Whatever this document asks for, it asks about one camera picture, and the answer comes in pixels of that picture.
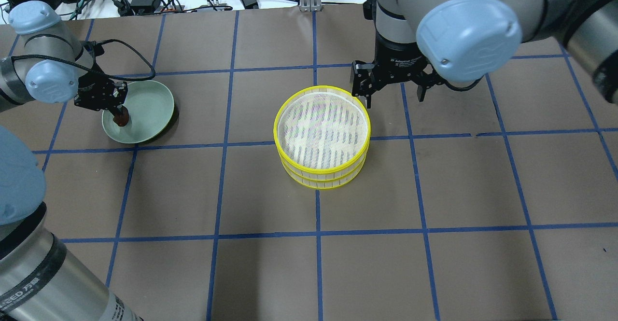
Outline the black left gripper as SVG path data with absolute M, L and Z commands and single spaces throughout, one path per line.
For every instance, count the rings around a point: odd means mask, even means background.
M 84 75 L 79 78 L 79 88 L 73 103 L 93 111 L 106 110 L 111 112 L 114 120 L 124 120 L 127 93 L 126 82 L 114 82 L 99 75 Z

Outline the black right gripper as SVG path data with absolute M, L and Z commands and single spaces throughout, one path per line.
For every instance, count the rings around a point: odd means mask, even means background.
M 429 65 L 416 42 L 392 42 L 377 36 L 373 61 L 355 60 L 351 64 L 351 95 L 364 98 L 366 109 L 371 109 L 374 93 L 387 85 L 412 81 L 418 86 L 418 101 L 424 102 L 430 88 L 446 83 L 436 70 L 425 72 Z

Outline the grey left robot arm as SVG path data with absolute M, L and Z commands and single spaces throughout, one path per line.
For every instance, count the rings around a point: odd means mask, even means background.
M 1 60 L 2 112 L 37 100 L 64 103 L 113 87 L 47 3 L 13 7 L 9 24 L 25 55 Z M 32 151 L 1 128 L 1 319 L 139 321 L 140 317 L 45 228 L 46 180 Z

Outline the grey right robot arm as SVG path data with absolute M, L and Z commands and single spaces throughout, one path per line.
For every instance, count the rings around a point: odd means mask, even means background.
M 412 81 L 424 101 L 445 85 L 468 91 L 521 44 L 553 37 L 580 64 L 605 101 L 617 103 L 618 0 L 367 0 L 375 26 L 372 62 L 354 61 L 351 94 L 372 95 Z

